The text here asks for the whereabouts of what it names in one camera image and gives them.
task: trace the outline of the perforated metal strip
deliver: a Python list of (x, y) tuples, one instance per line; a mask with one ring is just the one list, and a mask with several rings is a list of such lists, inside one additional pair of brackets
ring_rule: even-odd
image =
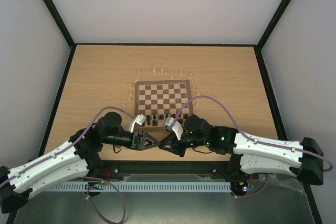
[[(88, 182), (65, 182), (45, 191), (86, 191)], [(204, 192), (229, 193), (227, 182), (112, 182), (121, 192)], [(110, 185), (96, 186), (94, 191), (115, 191)]]

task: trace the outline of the wooden chessboard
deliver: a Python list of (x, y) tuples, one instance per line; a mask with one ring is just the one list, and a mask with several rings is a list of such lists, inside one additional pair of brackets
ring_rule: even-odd
[[(188, 80), (139, 81), (135, 84), (135, 115), (146, 115), (146, 121), (138, 127), (141, 131), (162, 131), (163, 122), (175, 118), (182, 105), (191, 99)], [(192, 103), (183, 108), (178, 122), (193, 114)]]

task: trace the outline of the gray floor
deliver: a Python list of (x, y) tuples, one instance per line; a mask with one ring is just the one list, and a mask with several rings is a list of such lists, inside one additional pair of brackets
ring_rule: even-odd
[[(307, 198), (292, 182), (271, 184), (261, 194), (234, 199), (220, 193), (123, 193), (127, 224), (314, 223)], [(111, 221), (119, 221), (122, 206), (116, 193), (94, 199)], [(15, 223), (104, 223), (82, 193), (42, 193), (21, 209)]]

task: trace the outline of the wooden table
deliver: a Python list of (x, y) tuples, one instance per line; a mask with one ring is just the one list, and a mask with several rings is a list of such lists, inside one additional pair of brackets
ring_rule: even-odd
[[(160, 69), (167, 69), (166, 76)], [(95, 114), (105, 106), (122, 108), (134, 114), (134, 97), (128, 101), (129, 83), (145, 80), (188, 79), (200, 94), (218, 99), (232, 113), (241, 128), (251, 134), (277, 139), (276, 129), (260, 76), (253, 47), (205, 46), (98, 46), (78, 45), (51, 129), (45, 153), (85, 128)], [(234, 127), (226, 113), (210, 100), (194, 103), (194, 113), (212, 125)], [(122, 126), (128, 128), (131, 119), (122, 115)], [(163, 132), (152, 133), (158, 140)], [(105, 145), (102, 159), (146, 161), (227, 161), (230, 155), (201, 154), (187, 149), (183, 158), (159, 148), (134, 151), (123, 148), (115, 154)]]

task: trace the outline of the gray wall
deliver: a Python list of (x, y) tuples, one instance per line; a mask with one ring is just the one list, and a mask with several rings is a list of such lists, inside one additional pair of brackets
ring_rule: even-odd
[[(336, 163), (336, 3), (292, 0), (263, 49), (291, 140), (309, 136)], [(312, 187), (323, 223), (335, 223), (336, 171)]]
[(281, 0), (54, 0), (75, 42), (255, 44)]
[(36, 157), (68, 55), (42, 0), (0, 0), (0, 165)]

